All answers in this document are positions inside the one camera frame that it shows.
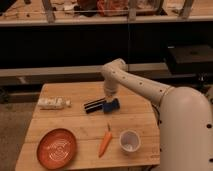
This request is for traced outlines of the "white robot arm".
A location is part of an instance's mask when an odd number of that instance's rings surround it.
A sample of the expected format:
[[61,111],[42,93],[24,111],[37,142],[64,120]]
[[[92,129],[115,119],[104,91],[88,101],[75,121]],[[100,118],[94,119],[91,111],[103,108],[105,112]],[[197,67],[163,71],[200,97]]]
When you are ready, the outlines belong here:
[[152,171],[213,171],[213,108],[205,95],[133,75],[121,58],[104,64],[101,74],[107,98],[123,85],[158,108],[161,152]]

